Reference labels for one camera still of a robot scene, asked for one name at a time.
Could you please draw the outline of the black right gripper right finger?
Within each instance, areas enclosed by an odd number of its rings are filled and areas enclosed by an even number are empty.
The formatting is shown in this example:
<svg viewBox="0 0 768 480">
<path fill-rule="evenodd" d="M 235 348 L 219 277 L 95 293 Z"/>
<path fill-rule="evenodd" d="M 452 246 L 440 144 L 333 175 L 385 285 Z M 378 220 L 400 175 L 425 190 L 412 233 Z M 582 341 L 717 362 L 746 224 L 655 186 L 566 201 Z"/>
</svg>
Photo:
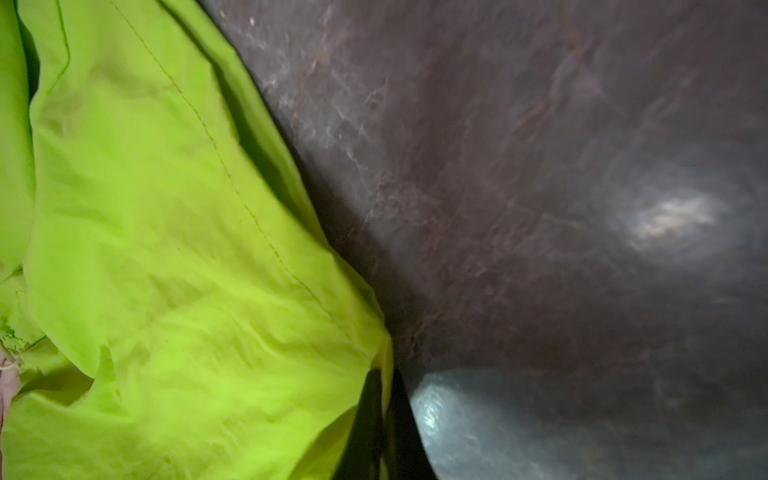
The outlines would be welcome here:
<svg viewBox="0 0 768 480">
<path fill-rule="evenodd" d="M 399 370 L 393 373 L 384 429 L 384 460 L 389 479 L 437 480 L 424 449 L 405 382 Z"/>
</svg>

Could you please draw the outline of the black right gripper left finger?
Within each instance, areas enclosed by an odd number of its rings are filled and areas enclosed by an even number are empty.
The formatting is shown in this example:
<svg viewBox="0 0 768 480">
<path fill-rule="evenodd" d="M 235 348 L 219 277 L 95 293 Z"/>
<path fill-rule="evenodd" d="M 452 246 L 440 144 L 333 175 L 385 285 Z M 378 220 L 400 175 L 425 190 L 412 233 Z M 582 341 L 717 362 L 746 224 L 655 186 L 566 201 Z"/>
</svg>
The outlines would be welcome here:
<svg viewBox="0 0 768 480">
<path fill-rule="evenodd" d="M 382 378 L 372 369 L 366 376 L 347 443 L 333 480 L 378 480 L 383 449 Z"/>
</svg>

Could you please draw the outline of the lime green shorts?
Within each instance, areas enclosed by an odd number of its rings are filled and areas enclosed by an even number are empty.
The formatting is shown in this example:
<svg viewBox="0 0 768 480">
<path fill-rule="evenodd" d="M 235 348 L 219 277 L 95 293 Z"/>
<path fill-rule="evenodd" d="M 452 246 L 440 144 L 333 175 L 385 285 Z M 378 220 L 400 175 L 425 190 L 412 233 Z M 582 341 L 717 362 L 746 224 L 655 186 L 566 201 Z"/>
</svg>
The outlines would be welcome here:
<svg viewBox="0 0 768 480">
<path fill-rule="evenodd" d="M 332 479 L 392 343 L 194 1 L 1 5 L 5 479 Z"/>
</svg>

